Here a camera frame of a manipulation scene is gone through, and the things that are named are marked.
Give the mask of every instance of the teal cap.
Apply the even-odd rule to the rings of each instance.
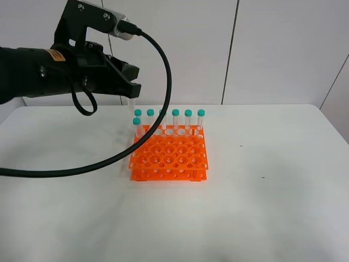
[[[198,115],[198,116],[205,116],[205,110],[200,109],[200,110],[197,112],[197,115]]]
[[[133,118],[133,124],[138,126],[141,123],[141,120],[138,117]]]
[[[185,116],[191,116],[191,110],[190,109],[187,109],[185,112],[184,112],[184,115]]]
[[[154,110],[153,109],[148,109],[147,110],[147,115],[148,116],[153,116],[154,115]]]
[[[142,110],[136,109],[135,110],[135,116],[141,116],[142,115]]]
[[[173,116],[179,116],[179,110],[178,109],[173,109],[172,110],[172,115]]]

